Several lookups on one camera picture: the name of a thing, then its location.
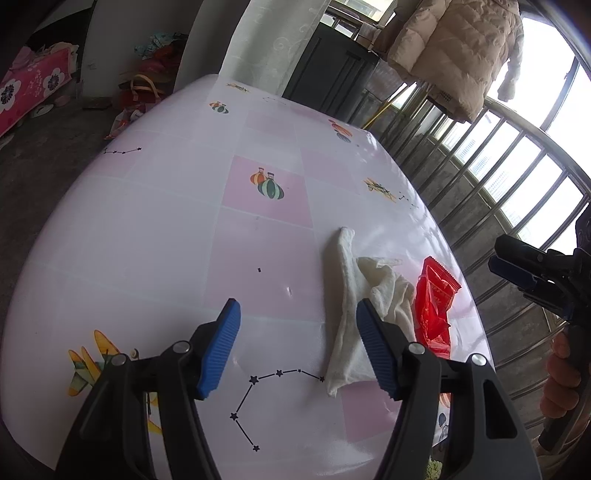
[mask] silver bolt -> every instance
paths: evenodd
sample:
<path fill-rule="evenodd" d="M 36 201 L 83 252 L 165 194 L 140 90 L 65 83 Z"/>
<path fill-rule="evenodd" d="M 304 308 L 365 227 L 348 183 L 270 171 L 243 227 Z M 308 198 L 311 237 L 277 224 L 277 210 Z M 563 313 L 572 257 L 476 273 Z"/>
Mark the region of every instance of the silver bolt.
<path fill-rule="evenodd" d="M 111 359 L 111 363 L 116 366 L 116 367 L 120 367 L 121 365 L 123 365 L 125 362 L 127 361 L 127 357 L 122 354 L 122 353 L 118 353 L 117 355 L 115 355 L 112 359 Z"/>
<path fill-rule="evenodd" d="M 484 367 L 486 365 L 486 358 L 484 357 L 484 355 L 481 355 L 479 353 L 475 353 L 474 355 L 472 355 L 470 357 L 470 360 L 472 360 L 473 364 L 479 365 L 480 367 Z"/>
<path fill-rule="evenodd" d="M 189 342 L 185 342 L 184 340 L 173 345 L 173 350 L 175 353 L 187 353 L 190 349 L 191 345 Z"/>
<path fill-rule="evenodd" d="M 413 342 L 408 344 L 408 351 L 415 355 L 422 355 L 425 353 L 425 347 L 420 343 Z"/>

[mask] red wrapper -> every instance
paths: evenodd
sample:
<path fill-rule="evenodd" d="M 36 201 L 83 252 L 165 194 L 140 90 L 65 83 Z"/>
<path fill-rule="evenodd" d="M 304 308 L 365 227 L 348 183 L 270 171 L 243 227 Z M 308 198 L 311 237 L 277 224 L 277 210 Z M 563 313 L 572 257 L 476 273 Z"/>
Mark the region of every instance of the red wrapper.
<path fill-rule="evenodd" d="M 443 358 L 450 355 L 447 311 L 460 288 L 456 279 L 433 257 L 425 259 L 414 299 L 415 334 L 418 342 Z"/>

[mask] down jacket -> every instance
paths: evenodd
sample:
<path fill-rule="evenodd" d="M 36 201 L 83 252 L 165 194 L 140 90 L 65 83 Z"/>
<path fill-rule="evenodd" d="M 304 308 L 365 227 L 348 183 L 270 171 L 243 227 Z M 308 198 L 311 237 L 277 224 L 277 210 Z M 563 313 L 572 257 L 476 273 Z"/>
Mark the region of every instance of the down jacket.
<path fill-rule="evenodd" d="M 474 121 L 509 59 L 498 96 L 515 96 L 523 47 L 516 0 L 423 0 L 388 52 L 406 82 L 431 85 L 429 97 L 459 122 Z"/>

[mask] tan bag handle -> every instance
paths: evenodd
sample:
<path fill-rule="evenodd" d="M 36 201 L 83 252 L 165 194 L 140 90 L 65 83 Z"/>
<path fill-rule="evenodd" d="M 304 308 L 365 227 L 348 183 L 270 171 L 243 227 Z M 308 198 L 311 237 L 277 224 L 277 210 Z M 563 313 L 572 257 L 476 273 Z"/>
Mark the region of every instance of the tan bag handle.
<path fill-rule="evenodd" d="M 134 80 L 136 78 L 141 78 L 142 80 L 145 80 L 146 82 L 148 82 L 149 87 L 144 87 L 144 86 L 135 86 L 134 85 Z M 137 73 L 136 75 L 134 75 L 134 77 L 131 79 L 131 83 L 129 84 L 129 86 L 131 87 L 131 93 L 134 96 L 134 102 L 137 102 L 139 100 L 139 96 L 138 96 L 138 92 L 137 90 L 143 90 L 146 92 L 152 92 L 154 94 L 155 97 L 155 102 L 154 103 L 159 103 L 161 98 L 160 95 L 158 94 L 160 93 L 164 93 L 162 90 L 158 90 L 156 88 L 156 85 L 154 85 L 154 82 L 149 78 L 146 77 L 146 75 L 142 75 L 140 73 Z"/>

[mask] white curtain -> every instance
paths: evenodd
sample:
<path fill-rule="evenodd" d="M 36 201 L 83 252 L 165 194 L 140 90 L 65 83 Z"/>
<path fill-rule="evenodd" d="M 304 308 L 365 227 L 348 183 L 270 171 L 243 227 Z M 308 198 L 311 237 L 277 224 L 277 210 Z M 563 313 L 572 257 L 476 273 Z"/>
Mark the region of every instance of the white curtain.
<path fill-rule="evenodd" d="M 330 0 L 251 0 L 220 75 L 281 95 Z"/>

